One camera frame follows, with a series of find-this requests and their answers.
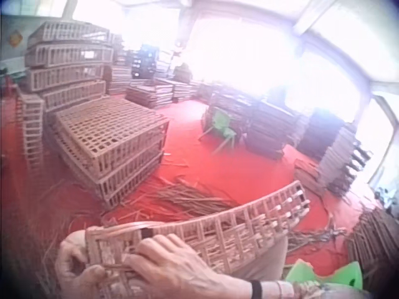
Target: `pants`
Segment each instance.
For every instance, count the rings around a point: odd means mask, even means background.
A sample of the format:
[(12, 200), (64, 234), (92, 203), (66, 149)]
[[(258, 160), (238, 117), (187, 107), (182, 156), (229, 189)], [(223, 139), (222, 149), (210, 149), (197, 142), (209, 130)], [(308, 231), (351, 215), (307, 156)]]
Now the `pants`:
[(288, 238), (279, 239), (267, 252), (231, 276), (245, 280), (280, 280), (288, 249)]

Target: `red carpet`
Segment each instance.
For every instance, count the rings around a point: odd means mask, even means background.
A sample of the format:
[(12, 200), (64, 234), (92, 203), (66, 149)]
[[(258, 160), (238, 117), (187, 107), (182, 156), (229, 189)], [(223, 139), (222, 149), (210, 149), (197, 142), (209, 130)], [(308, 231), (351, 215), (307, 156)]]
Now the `red carpet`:
[[(296, 159), (304, 159), (291, 146), (284, 149), (285, 155), (280, 161), (273, 161), (256, 154), (248, 152), (243, 144), (239, 144), (235, 149), (228, 146), (216, 155), (211, 155), (212, 151), (220, 144), (221, 140), (217, 137), (208, 135), (201, 141), (198, 137), (202, 134), (201, 116), (206, 109), (206, 105), (196, 102), (187, 101), (159, 110), (160, 113), (171, 118), (168, 137), (166, 140), (165, 155), (163, 164), (156, 172), (156, 176), (172, 180), (174, 177), (183, 175), (189, 183), (201, 183), (206, 185), (216, 195), (226, 197), (229, 196), (240, 204), (253, 201), (261, 196), (269, 194), (279, 188), (289, 184), (294, 179), (294, 161)], [(2, 134), (3, 149), (8, 155), (9, 166), (6, 171), (11, 175), (2, 176), (3, 186), (7, 188), (7, 183), (13, 183), (16, 193), (10, 195), (11, 192), (2, 190), (2, 204), (7, 200), (11, 202), (19, 202), (20, 209), (29, 213), (28, 199), (23, 196), (21, 190), (25, 189), (24, 181), (25, 169), (21, 162), (21, 156), (17, 154), (16, 148), (19, 146), (15, 139), (14, 124), (7, 124)], [(53, 182), (59, 182), (60, 179), (68, 178), (69, 172), (66, 166), (58, 159), (52, 160), (52, 176)], [(372, 198), (370, 191), (367, 197)], [(59, 211), (80, 211), (85, 213), (79, 218), (74, 219), (69, 226), (69, 231), (83, 229), (90, 225), (100, 225), (100, 203), (96, 201), (91, 194), (85, 192), (75, 184), (67, 183), (66, 180), (61, 181), (56, 190), (52, 191), (46, 199), (46, 208), (43, 210), (44, 215), (57, 214)], [(361, 214), (361, 204), (373, 207), (373, 200), (365, 199), (349, 194), (350, 204), (333, 197), (327, 193), (324, 197), (324, 204), (330, 213), (334, 216), (337, 227), (346, 227), (350, 230), (357, 222), (358, 216)], [(313, 195), (308, 194), (311, 200), (310, 212), (306, 218), (297, 226), (298, 230), (322, 229), (328, 221), (327, 213), (323, 207), (321, 200)], [(123, 222), (134, 221), (129, 218), (131, 207), (117, 207), (114, 211), (106, 215), (106, 219), (121, 218), (126, 216)], [(299, 250), (295, 256), (287, 258), (287, 263), (294, 263), (297, 258), (302, 258), (310, 262), (317, 274), (328, 275), (335, 269), (346, 264), (345, 250), (342, 248), (343, 237), (337, 240), (335, 248), (334, 244), (322, 244), (320, 250), (314, 250), (313, 247)]]

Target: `green plastic chair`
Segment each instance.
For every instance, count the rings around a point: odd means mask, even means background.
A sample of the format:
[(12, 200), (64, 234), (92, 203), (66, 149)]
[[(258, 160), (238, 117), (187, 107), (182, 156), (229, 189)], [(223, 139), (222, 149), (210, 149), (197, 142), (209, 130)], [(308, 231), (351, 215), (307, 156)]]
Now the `green plastic chair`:
[(201, 140), (206, 134), (211, 131), (216, 130), (221, 136), (223, 136), (224, 141), (216, 148), (212, 154), (216, 154), (220, 151), (229, 141), (231, 142), (231, 147), (234, 147), (234, 139), (236, 137), (236, 132), (230, 129), (230, 116), (224, 112), (222, 109), (215, 109), (215, 113), (212, 117), (212, 125), (207, 129), (199, 138)]
[(363, 289), (362, 269), (358, 262), (352, 262), (339, 268), (332, 275), (317, 276), (311, 264), (299, 259), (289, 271), (286, 281), (288, 282), (308, 282), (316, 281), (319, 283), (338, 283), (348, 285), (359, 290)]

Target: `black wristband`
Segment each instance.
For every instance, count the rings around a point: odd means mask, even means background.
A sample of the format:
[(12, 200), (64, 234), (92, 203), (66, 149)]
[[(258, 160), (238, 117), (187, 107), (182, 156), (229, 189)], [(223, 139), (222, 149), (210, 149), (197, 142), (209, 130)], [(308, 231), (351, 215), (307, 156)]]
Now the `black wristband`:
[(250, 280), (252, 285), (252, 297), (251, 299), (262, 299), (262, 285), (259, 280)]

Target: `hand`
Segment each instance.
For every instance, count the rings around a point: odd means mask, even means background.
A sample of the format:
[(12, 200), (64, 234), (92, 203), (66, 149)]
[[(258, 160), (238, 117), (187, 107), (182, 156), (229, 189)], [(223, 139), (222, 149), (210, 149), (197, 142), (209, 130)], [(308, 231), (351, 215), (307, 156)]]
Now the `hand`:
[(250, 299), (245, 280), (217, 274), (178, 236), (156, 235), (142, 240), (136, 254), (123, 260), (166, 298)]
[(93, 265), (77, 273), (75, 268), (84, 268), (86, 263), (85, 231), (78, 230), (61, 242), (55, 261), (55, 272), (64, 299), (92, 299), (94, 297), (94, 286), (105, 278), (105, 269), (99, 265)]

